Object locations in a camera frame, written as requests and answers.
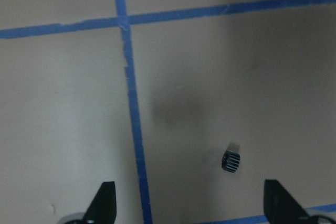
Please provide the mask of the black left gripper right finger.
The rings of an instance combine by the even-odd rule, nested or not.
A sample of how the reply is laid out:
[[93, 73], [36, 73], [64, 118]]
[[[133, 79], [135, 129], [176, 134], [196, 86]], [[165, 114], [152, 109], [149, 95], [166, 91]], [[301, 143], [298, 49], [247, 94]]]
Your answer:
[[263, 210], [269, 223], [312, 223], [308, 213], [275, 179], [264, 182]]

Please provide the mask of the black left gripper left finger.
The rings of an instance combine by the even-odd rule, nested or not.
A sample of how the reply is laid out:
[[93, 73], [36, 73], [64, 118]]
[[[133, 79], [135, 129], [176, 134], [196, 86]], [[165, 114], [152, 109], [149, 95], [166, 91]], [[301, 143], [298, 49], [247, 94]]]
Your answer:
[[83, 216], [83, 223], [114, 223], [117, 216], [115, 182], [103, 182]]

